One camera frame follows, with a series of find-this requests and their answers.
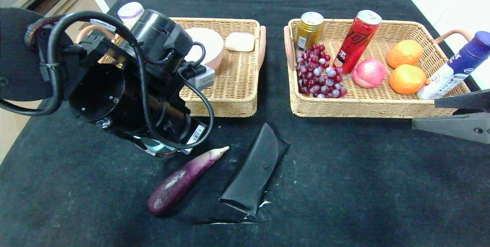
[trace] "wicker basket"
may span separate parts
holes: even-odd
[[[300,19],[290,20],[289,25],[284,27],[289,97],[293,114],[301,117],[415,118],[450,115],[455,111],[451,108],[436,108],[433,100],[419,100],[415,94],[398,94],[388,84],[388,76],[393,69],[387,64],[386,55],[399,41],[412,39],[422,45],[424,53],[415,66],[422,68],[426,75],[432,75],[448,60],[427,29],[410,21],[383,21],[359,60],[360,62],[366,57],[374,57],[387,65],[387,76],[377,88],[361,88],[350,79],[343,82],[348,93],[342,99],[313,98],[300,94],[296,78],[296,51],[293,45],[299,21]],[[325,53],[336,55],[351,23],[352,20],[324,20],[320,44],[325,45]],[[469,89],[462,82],[448,95],[467,92]]]
[[[255,36],[255,49],[252,52],[224,50],[221,65],[216,70],[214,86],[203,93],[213,106],[217,117],[250,117],[257,111],[257,88],[259,70],[262,67],[266,46],[266,28],[256,20],[232,20],[220,18],[172,18],[184,29],[205,27],[214,29],[221,37],[232,32],[250,33]],[[114,41],[119,44],[121,37]],[[114,61],[104,55],[100,63]],[[208,116],[201,99],[189,88],[184,87],[180,97],[186,102],[193,116]]]

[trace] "grapes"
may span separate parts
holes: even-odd
[[[313,87],[310,88],[310,93],[320,93],[320,85],[313,85]]]
[[[315,84],[317,84],[316,80],[307,80],[307,81],[308,81],[308,84],[306,87],[308,87],[308,88],[311,88],[311,87],[315,86]]]
[[[310,57],[310,62],[317,64],[319,62],[318,57]]]
[[[334,86],[332,86],[333,89],[340,89],[340,88],[343,88],[343,85],[341,85],[340,83],[336,83],[334,84]]]
[[[313,62],[309,62],[308,64],[306,64],[306,68],[308,68],[308,71],[311,71],[313,72],[313,70],[315,70],[317,66],[313,63]]]
[[[344,87],[338,89],[338,92],[339,92],[338,97],[345,97],[345,94],[347,94],[347,90]]]
[[[331,92],[331,90],[332,90],[332,89],[331,89],[330,87],[326,86],[326,85],[324,85],[324,86],[322,86],[322,87],[320,88],[320,91],[321,91],[322,93],[324,93],[324,94]]]
[[[318,68],[316,68],[315,70],[313,70],[313,74],[314,74],[315,76],[319,77],[319,76],[320,76],[320,74],[322,74],[322,71],[323,71],[323,70],[322,70],[322,68],[318,67]]]
[[[318,79],[318,84],[320,85],[325,85],[325,82],[327,81],[328,77],[327,76],[320,76]]]
[[[309,94],[309,93],[310,93],[310,90],[308,89],[308,87],[301,87],[301,88],[299,89],[299,92],[300,92],[301,94],[303,94],[303,95],[307,95],[307,94]]]
[[[341,75],[336,75],[335,78],[334,78],[334,81],[335,82],[341,82],[343,80],[342,76]]]
[[[347,90],[340,82],[342,68],[328,63],[330,55],[325,45],[312,45],[311,49],[296,54],[296,75],[299,92],[317,98],[345,97]]]
[[[329,70],[329,71],[327,72],[327,76],[328,76],[329,78],[335,78],[335,76],[336,76],[336,71],[335,71],[334,69]]]
[[[340,92],[337,89],[332,90],[332,98],[338,98]]]

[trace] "peach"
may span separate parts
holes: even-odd
[[[373,57],[363,60],[352,72],[352,80],[363,88],[378,87],[385,79],[385,76],[385,64]]]

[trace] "gold can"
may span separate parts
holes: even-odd
[[[318,38],[322,31],[323,15],[309,11],[301,15],[298,34],[294,40],[296,48],[304,51],[310,49],[313,44],[318,44]]]

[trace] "purple eggplant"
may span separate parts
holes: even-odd
[[[157,215],[168,212],[184,197],[199,177],[229,148],[229,146],[225,146],[211,149],[170,174],[150,196],[148,200],[149,211]]]

